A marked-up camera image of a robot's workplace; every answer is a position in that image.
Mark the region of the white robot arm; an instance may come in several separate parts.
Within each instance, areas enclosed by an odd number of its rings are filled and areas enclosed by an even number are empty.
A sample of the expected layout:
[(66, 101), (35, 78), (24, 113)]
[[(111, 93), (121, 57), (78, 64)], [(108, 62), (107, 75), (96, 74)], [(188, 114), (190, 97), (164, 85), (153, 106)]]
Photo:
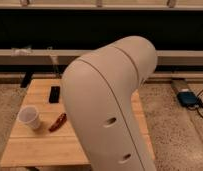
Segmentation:
[(154, 45), (129, 36), (80, 56), (64, 71), (63, 104), (93, 171), (156, 171), (131, 105), (156, 66)]

